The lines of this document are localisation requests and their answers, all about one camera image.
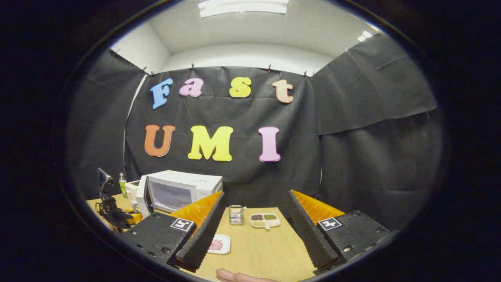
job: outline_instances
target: yellow object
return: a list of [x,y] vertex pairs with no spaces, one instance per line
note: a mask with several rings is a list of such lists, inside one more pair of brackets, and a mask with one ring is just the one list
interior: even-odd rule
[[233,128],[221,126],[216,130],[212,138],[209,137],[209,133],[203,125],[193,126],[191,132],[193,132],[193,143],[191,145],[191,152],[188,154],[189,159],[200,160],[202,158],[200,149],[202,149],[203,156],[208,160],[215,149],[216,152],[212,156],[213,160],[221,162],[231,161],[229,136],[233,133]]
[[126,213],[129,213],[130,215],[132,215],[132,218],[131,219],[127,219],[127,222],[129,224],[136,224],[138,223],[139,221],[143,220],[143,215],[141,213],[134,213],[133,210],[124,210]]
[[229,94],[231,97],[235,98],[245,98],[251,94],[251,88],[249,85],[252,83],[251,79],[248,77],[236,77],[231,81],[231,87],[229,89]]
[[317,225],[319,220],[345,214],[344,212],[303,193],[294,190],[291,191],[315,225]]
[[193,232],[198,230],[198,228],[202,225],[202,223],[207,218],[207,215],[211,211],[212,207],[221,196],[221,191],[216,192],[212,195],[209,195],[203,199],[200,199],[196,202],[193,202],[187,206],[184,206],[177,211],[170,214],[170,216],[178,217],[186,220],[191,220],[195,222],[196,229]]

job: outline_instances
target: yellow letter m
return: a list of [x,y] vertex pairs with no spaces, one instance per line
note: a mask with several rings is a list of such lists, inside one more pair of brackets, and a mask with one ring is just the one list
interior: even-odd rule
[[233,128],[221,126],[216,130],[212,138],[210,138],[207,129],[203,125],[193,126],[191,132],[193,132],[193,143],[191,144],[191,152],[188,154],[189,159],[200,160],[202,158],[200,148],[202,148],[202,153],[206,160],[210,158],[210,155],[216,149],[216,152],[212,156],[213,160],[220,162],[231,161],[229,136],[233,132]]

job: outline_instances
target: black backdrop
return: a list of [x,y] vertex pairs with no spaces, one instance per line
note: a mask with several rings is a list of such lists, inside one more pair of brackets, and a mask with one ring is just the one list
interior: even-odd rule
[[432,89],[390,37],[375,34],[312,79],[322,137],[318,199],[400,229],[425,202],[442,153]]
[[[230,82],[249,77],[252,91],[246,98],[229,94]],[[173,79],[167,103],[152,109],[150,88]],[[179,89],[189,78],[204,80],[199,97],[182,96]],[[292,103],[276,98],[272,83],[285,79],[293,85]],[[176,127],[169,152],[152,157],[144,149],[145,127],[155,124]],[[212,158],[190,160],[194,125],[203,125],[212,136],[220,126],[230,126],[230,162]],[[258,129],[274,126],[278,162],[261,162],[262,137]],[[163,131],[157,132],[155,146],[161,147]],[[279,207],[287,215],[287,191],[294,189],[316,195],[320,186],[320,138],[313,87],[304,76],[289,72],[268,72],[243,67],[205,67],[155,74],[146,79],[127,120],[125,165],[129,180],[163,170],[223,176],[223,190],[231,204],[248,207]]]
[[[143,75],[107,52],[93,65],[73,101],[70,164],[88,199],[99,197],[97,167],[115,179],[125,170],[128,181],[170,169],[221,175],[232,203],[277,206],[287,218],[286,192],[294,189],[344,211],[362,210],[386,227],[399,229],[430,193],[441,154],[439,113],[426,79],[388,36],[374,35],[308,79],[243,67],[148,76],[127,119]],[[229,95],[235,77],[251,78],[248,97]],[[167,103],[152,109],[150,88],[167,78],[174,81]],[[204,80],[201,96],[179,94],[189,78]],[[280,79],[294,86],[290,104],[276,98],[272,83]],[[145,127],[150,124],[176,127],[163,157],[144,150]],[[188,159],[194,125],[204,125],[210,136],[220,126],[232,127],[232,161]],[[278,162],[259,161],[258,129],[264,126],[280,129]],[[162,140],[159,130],[157,148]],[[118,185],[113,192],[119,193]]]
[[125,122],[143,76],[118,54],[105,52],[83,78],[75,98],[65,104],[69,170],[87,199],[99,198],[98,167],[115,180],[113,195],[120,193]]

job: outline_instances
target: human hand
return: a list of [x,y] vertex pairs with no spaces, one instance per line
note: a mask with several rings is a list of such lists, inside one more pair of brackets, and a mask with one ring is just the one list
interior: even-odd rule
[[240,272],[232,273],[223,268],[216,270],[216,277],[222,282],[278,282],[267,278],[252,277]]

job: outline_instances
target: white wall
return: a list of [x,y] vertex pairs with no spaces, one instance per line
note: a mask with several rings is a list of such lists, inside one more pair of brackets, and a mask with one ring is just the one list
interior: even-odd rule
[[111,49],[146,72],[162,72],[170,53],[163,42],[153,31],[149,22],[146,22],[117,41]]
[[162,71],[195,67],[241,66],[282,70],[311,76],[334,58],[292,47],[266,44],[227,44],[189,50],[170,56]]

